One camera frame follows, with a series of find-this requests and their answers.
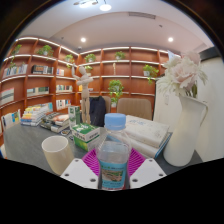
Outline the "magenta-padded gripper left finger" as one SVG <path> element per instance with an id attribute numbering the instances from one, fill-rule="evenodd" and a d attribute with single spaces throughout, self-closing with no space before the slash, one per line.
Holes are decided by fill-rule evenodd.
<path id="1" fill-rule="evenodd" d="M 96 151 L 89 151 L 82 159 L 75 158 L 61 177 L 84 188 L 97 189 L 99 162 Z"/>

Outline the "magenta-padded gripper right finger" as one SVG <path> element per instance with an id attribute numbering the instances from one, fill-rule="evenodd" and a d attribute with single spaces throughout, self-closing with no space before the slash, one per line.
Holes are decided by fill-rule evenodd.
<path id="1" fill-rule="evenodd" d="M 131 150 L 128 160 L 128 177 L 131 189 L 143 187 L 165 176 L 165 172 L 153 158 L 146 159 L 137 150 Z"/>

